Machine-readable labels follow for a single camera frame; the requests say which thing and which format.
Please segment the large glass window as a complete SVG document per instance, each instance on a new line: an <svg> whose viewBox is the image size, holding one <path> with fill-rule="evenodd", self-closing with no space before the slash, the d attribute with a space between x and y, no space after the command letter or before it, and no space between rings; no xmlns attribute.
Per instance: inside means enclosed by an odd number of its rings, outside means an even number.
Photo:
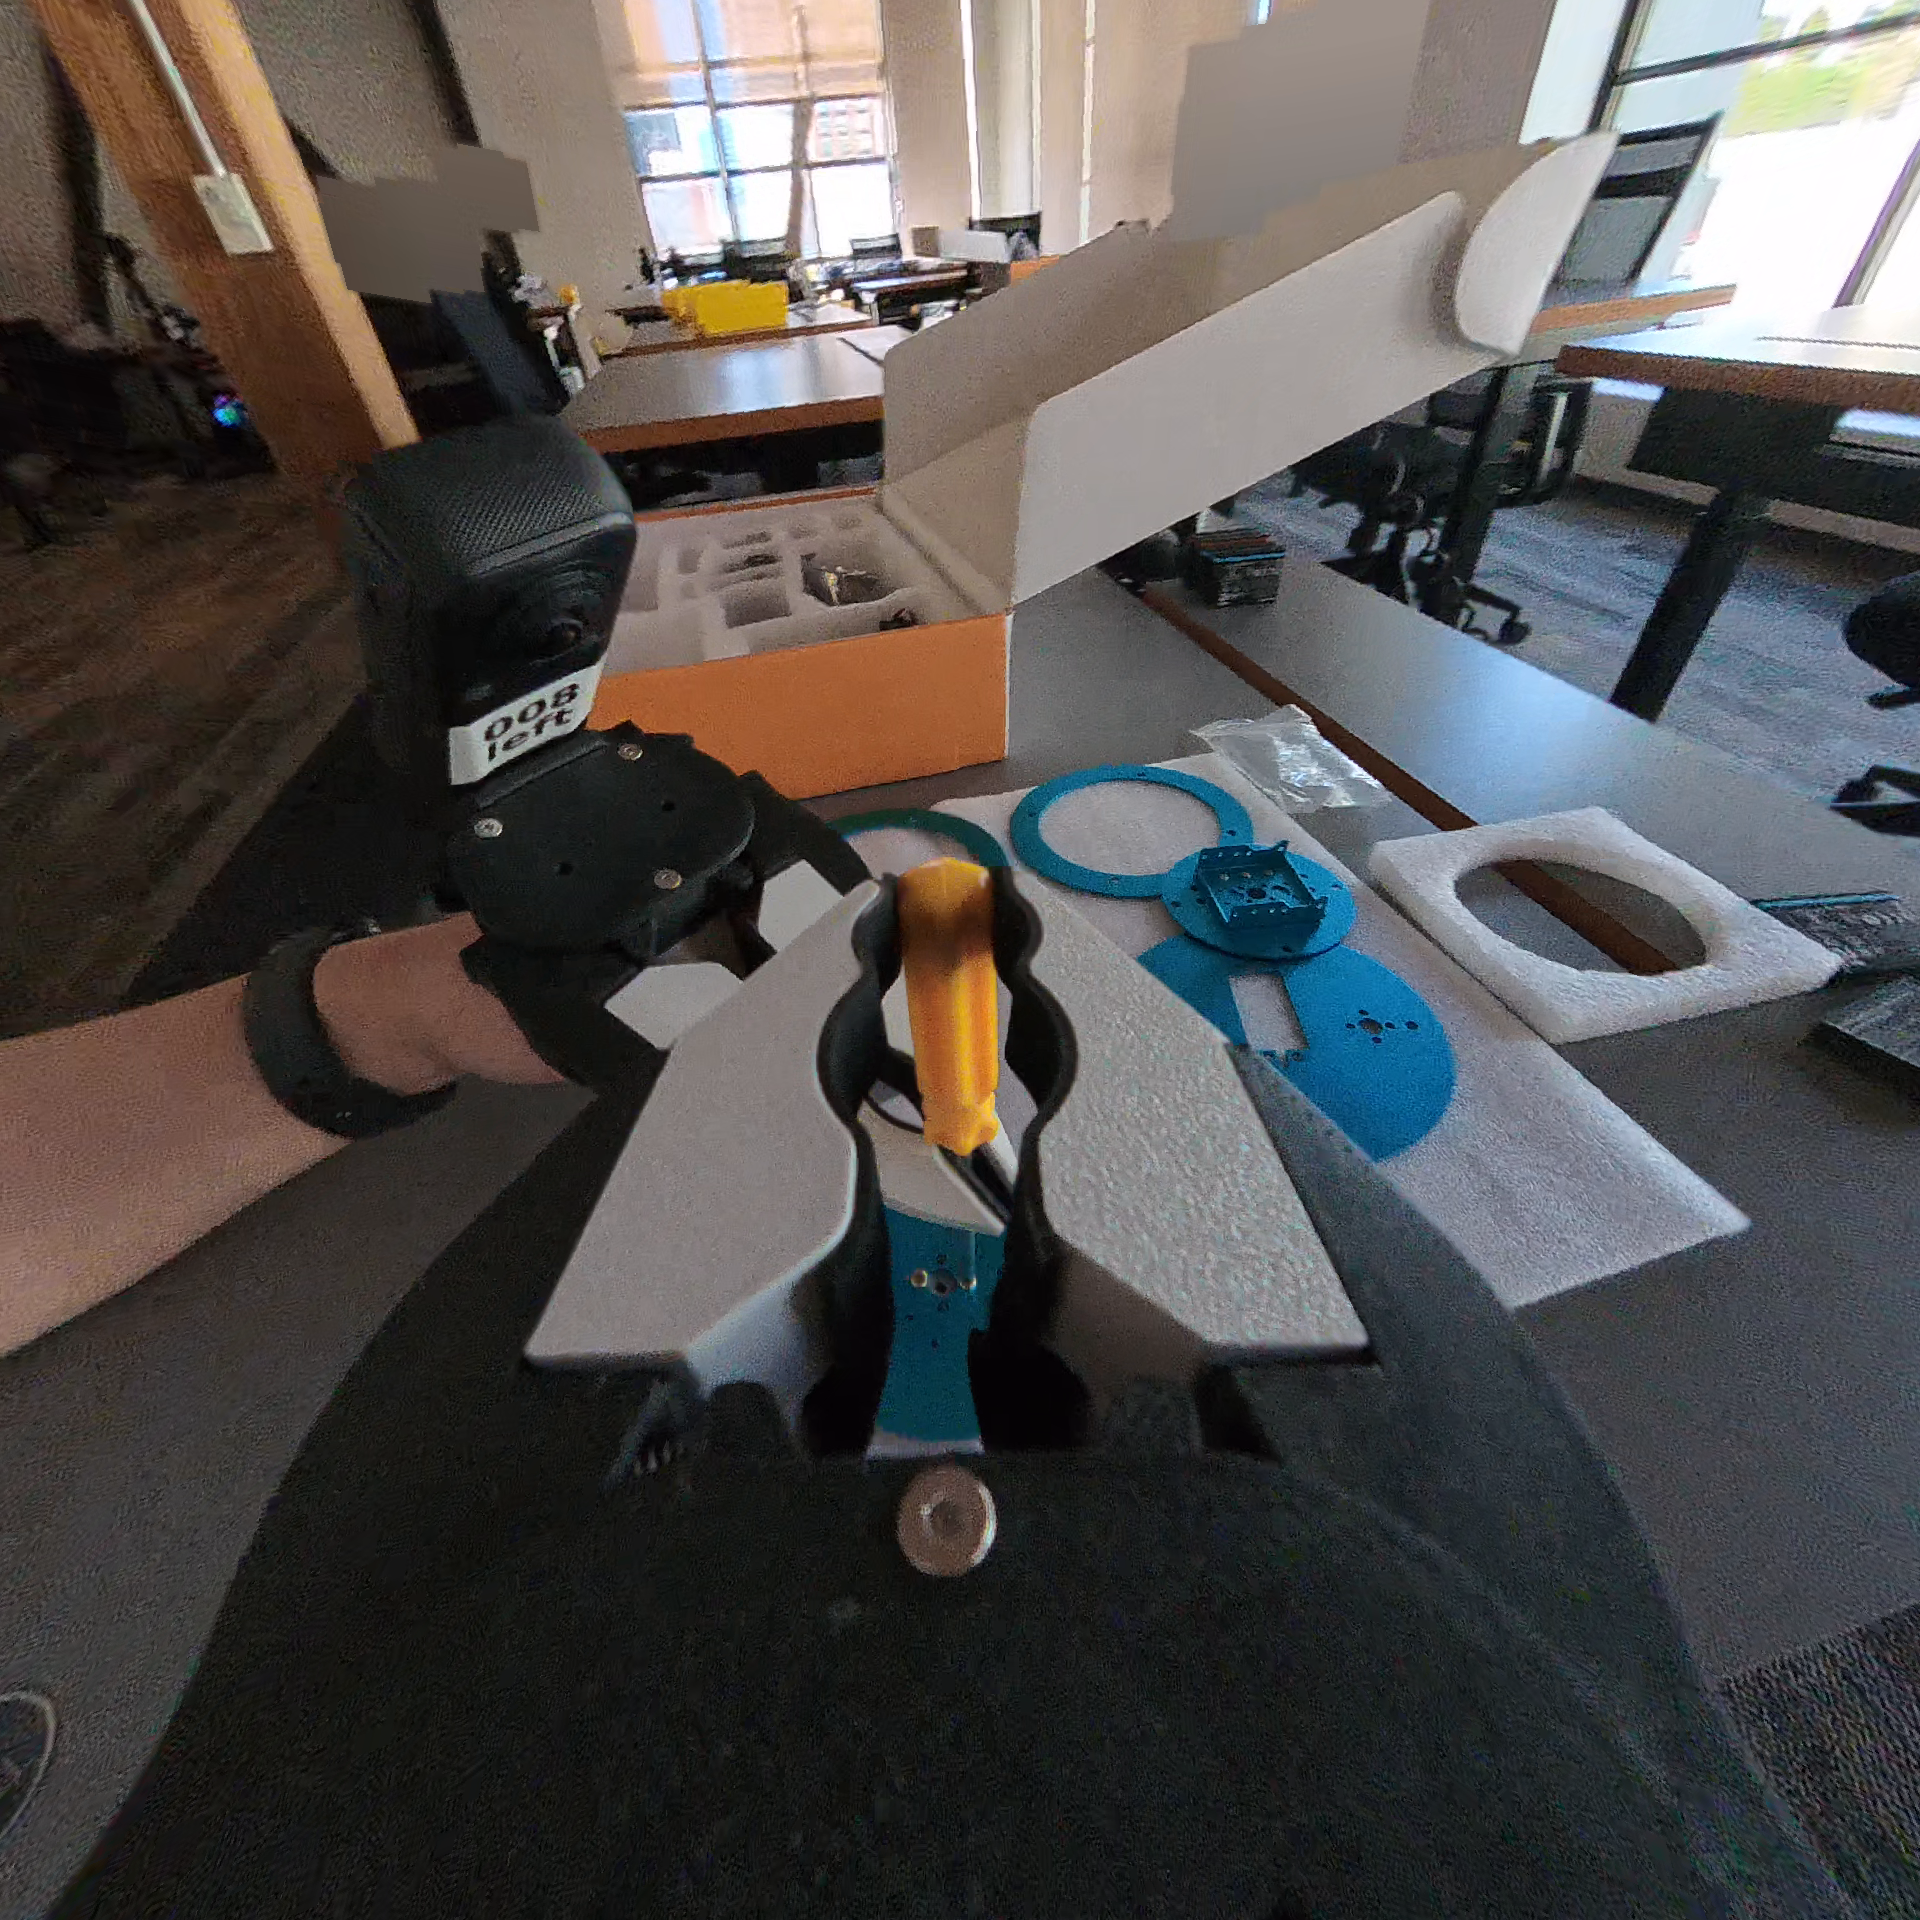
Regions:
<svg viewBox="0 0 1920 1920"><path fill-rule="evenodd" d="M1598 122L1713 122L1645 278L1861 301L1917 206L1917 2L1630 2Z"/></svg>

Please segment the large blue plate with cutout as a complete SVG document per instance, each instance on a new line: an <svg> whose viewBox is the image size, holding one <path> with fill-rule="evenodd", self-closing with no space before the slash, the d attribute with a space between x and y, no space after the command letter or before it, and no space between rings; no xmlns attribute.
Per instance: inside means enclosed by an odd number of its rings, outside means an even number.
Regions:
<svg viewBox="0 0 1920 1920"><path fill-rule="evenodd" d="M1256 1059L1372 1159L1416 1147L1453 1104L1456 1061L1441 1017L1370 955L1339 945L1316 957L1255 961L1177 935L1140 955L1140 967L1230 1046L1251 1046L1233 984L1274 981L1293 1007L1299 1046L1256 1049Z"/></svg>

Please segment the blue disc with square bracket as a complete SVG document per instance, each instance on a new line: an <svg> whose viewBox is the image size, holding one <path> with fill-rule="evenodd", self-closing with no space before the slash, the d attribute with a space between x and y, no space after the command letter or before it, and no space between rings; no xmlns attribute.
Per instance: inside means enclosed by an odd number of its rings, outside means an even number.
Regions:
<svg viewBox="0 0 1920 1920"><path fill-rule="evenodd" d="M1192 851L1159 897L1189 942L1261 965L1328 955L1358 920L1352 887L1286 843Z"/></svg>

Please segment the person's left hand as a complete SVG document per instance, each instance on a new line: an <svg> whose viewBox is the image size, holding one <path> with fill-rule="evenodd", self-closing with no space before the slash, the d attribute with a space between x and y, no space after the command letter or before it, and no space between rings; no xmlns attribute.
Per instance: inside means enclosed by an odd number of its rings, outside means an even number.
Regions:
<svg viewBox="0 0 1920 1920"><path fill-rule="evenodd" d="M354 1079L396 1093L463 1079L550 1086L550 1069L511 1009L463 965L476 920L451 913L330 946L314 967L316 1017Z"/></svg>

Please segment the wooden pillar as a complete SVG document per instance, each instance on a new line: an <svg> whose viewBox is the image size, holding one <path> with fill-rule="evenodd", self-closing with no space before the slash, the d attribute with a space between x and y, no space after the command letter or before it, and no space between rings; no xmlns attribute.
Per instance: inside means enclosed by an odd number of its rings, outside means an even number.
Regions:
<svg viewBox="0 0 1920 1920"><path fill-rule="evenodd" d="M182 304L247 406L282 476L328 491L347 466L419 442L387 349L333 259L236 2L149 2L228 170L273 251L228 259L193 192L198 158L124 2L29 8Z"/></svg>

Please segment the person's left forearm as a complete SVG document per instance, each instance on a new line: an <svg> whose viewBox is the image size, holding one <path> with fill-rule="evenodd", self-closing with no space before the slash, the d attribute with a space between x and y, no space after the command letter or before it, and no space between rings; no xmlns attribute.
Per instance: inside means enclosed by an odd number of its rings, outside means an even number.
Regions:
<svg viewBox="0 0 1920 1920"><path fill-rule="evenodd" d="M4 1356L341 1147L271 1097L224 990L4 1041Z"/></svg>

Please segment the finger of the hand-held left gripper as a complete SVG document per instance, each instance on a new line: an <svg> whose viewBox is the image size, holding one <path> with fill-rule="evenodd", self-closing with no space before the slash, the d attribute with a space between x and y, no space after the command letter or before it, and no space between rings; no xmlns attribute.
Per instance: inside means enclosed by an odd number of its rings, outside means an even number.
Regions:
<svg viewBox="0 0 1920 1920"><path fill-rule="evenodd" d="M834 913L844 897L845 896L812 866L787 866L762 884L757 938L782 955Z"/></svg>
<svg viewBox="0 0 1920 1920"><path fill-rule="evenodd" d="M732 994L738 975L719 965L670 965L638 974L610 995L610 1012L665 1053ZM947 1163L920 1140L920 1108L888 1079L873 1086L859 1125L875 1149L886 1208L981 1236L1006 1231L1006 1126L981 1159Z"/></svg>

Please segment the black office chair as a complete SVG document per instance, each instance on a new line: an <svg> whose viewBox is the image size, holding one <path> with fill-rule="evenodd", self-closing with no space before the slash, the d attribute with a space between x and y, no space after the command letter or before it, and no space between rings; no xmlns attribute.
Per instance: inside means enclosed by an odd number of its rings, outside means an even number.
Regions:
<svg viewBox="0 0 1920 1920"><path fill-rule="evenodd" d="M533 335L505 323L489 293L433 292L431 315L453 353L453 381L428 407L433 431L566 413L566 381Z"/></svg>
<svg viewBox="0 0 1920 1920"><path fill-rule="evenodd" d="M1879 587L1842 624L1842 643L1856 661L1891 682L1870 697L1873 709L1917 704L1917 573ZM1917 771L1870 763L1842 785L1833 809L1865 830L1917 839Z"/></svg>
<svg viewBox="0 0 1920 1920"><path fill-rule="evenodd" d="M1333 573L1509 650L1531 624L1516 600L1476 587L1482 546L1500 512L1567 491L1589 407L1589 379L1549 362L1501 367L1427 394L1416 419L1377 420L1297 461L1293 493L1356 505Z"/></svg>

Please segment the white foam box insert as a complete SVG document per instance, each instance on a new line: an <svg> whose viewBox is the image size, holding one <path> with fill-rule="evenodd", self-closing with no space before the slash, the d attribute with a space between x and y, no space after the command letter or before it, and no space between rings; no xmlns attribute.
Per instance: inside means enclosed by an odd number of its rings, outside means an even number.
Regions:
<svg viewBox="0 0 1920 1920"><path fill-rule="evenodd" d="M888 597L844 610L808 597L808 553L875 573ZM875 495L749 501L638 515L634 567L604 665L698 665L970 613L974 603L878 512Z"/></svg>

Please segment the small black box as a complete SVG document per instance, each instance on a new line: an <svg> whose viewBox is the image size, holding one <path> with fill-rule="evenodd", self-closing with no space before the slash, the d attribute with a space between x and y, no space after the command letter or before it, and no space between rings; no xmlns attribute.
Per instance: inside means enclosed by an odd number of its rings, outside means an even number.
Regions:
<svg viewBox="0 0 1920 1920"><path fill-rule="evenodd" d="M1917 917L1891 892L1752 897L1752 906L1835 950L1917 938Z"/></svg>
<svg viewBox="0 0 1920 1920"><path fill-rule="evenodd" d="M1891 1085L1917 1085L1917 975L1897 975L1813 1030L1813 1046Z"/></svg>

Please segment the metal conduit pipe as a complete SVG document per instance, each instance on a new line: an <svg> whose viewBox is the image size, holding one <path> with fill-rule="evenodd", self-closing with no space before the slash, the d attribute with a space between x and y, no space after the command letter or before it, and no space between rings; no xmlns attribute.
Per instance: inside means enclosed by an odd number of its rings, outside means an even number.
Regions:
<svg viewBox="0 0 1920 1920"><path fill-rule="evenodd" d="M131 24L135 24L136 36L144 41L146 55L157 70L157 78L159 78L164 93L170 94L170 103L181 116L181 123L198 158L198 173L204 178L224 178L228 163L221 161L215 137L205 128L205 117L185 84L185 74L181 72L181 63L170 50L168 36L159 34L154 11L142 0L124 2L124 11L131 13Z"/></svg>

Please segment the clear plastic bag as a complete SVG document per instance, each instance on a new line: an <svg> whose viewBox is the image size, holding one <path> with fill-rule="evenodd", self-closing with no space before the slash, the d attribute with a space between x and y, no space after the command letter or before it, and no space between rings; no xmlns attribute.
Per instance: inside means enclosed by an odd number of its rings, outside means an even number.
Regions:
<svg viewBox="0 0 1920 1920"><path fill-rule="evenodd" d="M1333 814L1387 805L1386 785L1299 704L1256 720L1218 720L1189 731L1282 814Z"/></svg>

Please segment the stack of black boxes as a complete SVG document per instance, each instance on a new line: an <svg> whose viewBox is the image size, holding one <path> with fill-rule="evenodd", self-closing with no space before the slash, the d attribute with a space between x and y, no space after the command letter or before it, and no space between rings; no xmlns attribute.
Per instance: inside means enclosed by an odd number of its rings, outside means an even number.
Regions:
<svg viewBox="0 0 1920 1920"><path fill-rule="evenodd" d="M1192 534L1181 579L1207 610L1269 608L1282 587L1286 546L1261 528Z"/></svg>

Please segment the white foam sheet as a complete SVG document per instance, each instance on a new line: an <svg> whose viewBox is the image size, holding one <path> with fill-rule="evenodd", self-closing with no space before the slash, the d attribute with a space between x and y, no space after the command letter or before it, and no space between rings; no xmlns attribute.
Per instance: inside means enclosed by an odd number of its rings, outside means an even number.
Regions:
<svg viewBox="0 0 1920 1920"><path fill-rule="evenodd" d="M1449 1108L1429 1133L1381 1163L1453 1244L1481 1265L1507 1306L1531 1306L1676 1256L1697 1244L1752 1231L1707 1180L1630 1120L1580 1071L1541 1041L1459 965L1434 946L1361 874L1364 857L1328 848L1333 815L1286 820L1216 755L1169 761L1241 801L1256 843L1293 843L1356 896L1356 928L1341 950L1393 974L1434 1017L1453 1049ZM1218 839L1213 805L1177 787L1115 780L1068 792L1044 809L1044 843L1068 862L1115 874L1162 874L1187 851ZM1177 935L1159 900L1060 896L1124 955L1145 955ZM1251 1046L1282 1053L1311 1032L1299 985L1290 985L1293 1030L1279 1012L1279 984L1233 965L1233 1001Z"/></svg>

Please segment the grid-pane window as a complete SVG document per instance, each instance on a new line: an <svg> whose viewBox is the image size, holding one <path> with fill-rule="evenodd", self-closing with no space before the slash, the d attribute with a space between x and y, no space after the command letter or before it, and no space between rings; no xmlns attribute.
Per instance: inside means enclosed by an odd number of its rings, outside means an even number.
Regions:
<svg viewBox="0 0 1920 1920"><path fill-rule="evenodd" d="M895 240L878 2L601 2L657 251L850 259Z"/></svg>

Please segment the white foam block with hole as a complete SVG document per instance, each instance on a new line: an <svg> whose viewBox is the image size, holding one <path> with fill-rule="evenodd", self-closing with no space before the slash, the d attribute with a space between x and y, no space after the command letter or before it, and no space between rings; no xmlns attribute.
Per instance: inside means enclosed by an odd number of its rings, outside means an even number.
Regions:
<svg viewBox="0 0 1920 1920"><path fill-rule="evenodd" d="M1512 945L1462 906L1466 874L1539 858L1661 897L1701 942L1701 965L1649 975L1580 971ZM1828 985L1838 971L1828 946L1772 920L1602 806L1377 843L1370 878L1552 1046L1790 1001Z"/></svg>

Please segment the yellow screwdriver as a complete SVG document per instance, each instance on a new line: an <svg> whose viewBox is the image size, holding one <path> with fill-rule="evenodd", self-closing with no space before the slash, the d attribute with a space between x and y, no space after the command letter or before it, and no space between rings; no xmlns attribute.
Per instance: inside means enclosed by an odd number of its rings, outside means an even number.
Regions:
<svg viewBox="0 0 1920 1920"><path fill-rule="evenodd" d="M968 858L932 858L899 878L895 897L923 1140L970 1159L1001 1133L993 874Z"/></svg>

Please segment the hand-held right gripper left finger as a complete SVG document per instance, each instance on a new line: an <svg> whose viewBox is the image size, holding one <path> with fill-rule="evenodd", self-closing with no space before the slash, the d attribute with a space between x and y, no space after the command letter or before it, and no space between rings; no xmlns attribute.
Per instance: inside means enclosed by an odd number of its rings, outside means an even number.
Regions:
<svg viewBox="0 0 1920 1920"><path fill-rule="evenodd" d="M664 1373L696 1401L755 1384L808 1448L831 1265L875 1186L856 1109L886 1049L895 892L856 884L672 1040L525 1365Z"/></svg>

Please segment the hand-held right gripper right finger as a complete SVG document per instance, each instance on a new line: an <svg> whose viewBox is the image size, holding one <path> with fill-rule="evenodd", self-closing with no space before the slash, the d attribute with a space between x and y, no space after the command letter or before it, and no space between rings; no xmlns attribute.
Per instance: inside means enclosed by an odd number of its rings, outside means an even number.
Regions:
<svg viewBox="0 0 1920 1920"><path fill-rule="evenodd" d="M985 1448L1077 1448L1140 1380L1356 1361L1370 1332L1241 1053L1043 882L993 884L1032 1097L981 1332Z"/></svg>

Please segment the black wristband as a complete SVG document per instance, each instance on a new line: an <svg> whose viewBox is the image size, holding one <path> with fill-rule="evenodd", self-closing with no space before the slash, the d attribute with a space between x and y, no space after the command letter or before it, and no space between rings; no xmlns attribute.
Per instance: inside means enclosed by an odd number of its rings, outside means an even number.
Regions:
<svg viewBox="0 0 1920 1920"><path fill-rule="evenodd" d="M314 981L320 961L378 935L376 920L322 923L287 935L245 975L243 1030L266 1090L295 1120L330 1140L376 1140L442 1114L456 1086L399 1093L350 1071L333 1046Z"/></svg>

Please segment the orange cardboard box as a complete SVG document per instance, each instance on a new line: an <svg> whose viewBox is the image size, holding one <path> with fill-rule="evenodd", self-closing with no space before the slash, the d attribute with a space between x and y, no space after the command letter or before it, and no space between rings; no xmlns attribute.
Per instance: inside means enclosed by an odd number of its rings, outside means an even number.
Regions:
<svg viewBox="0 0 1920 1920"><path fill-rule="evenodd" d="M974 613L604 665L591 722L686 731L798 801L1006 757L1017 613L1516 359L1614 152L1589 130L1403 163L1233 240L1115 229L910 334L883 368L883 483L859 493Z"/></svg>

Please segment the small blue round plate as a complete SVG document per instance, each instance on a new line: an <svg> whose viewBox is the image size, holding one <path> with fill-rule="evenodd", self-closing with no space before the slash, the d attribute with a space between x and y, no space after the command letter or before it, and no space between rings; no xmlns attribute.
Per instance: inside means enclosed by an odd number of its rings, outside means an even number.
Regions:
<svg viewBox="0 0 1920 1920"><path fill-rule="evenodd" d="M868 1459L981 1454L970 1380L974 1335L989 1325L1003 1236L883 1211L892 1335Z"/></svg>

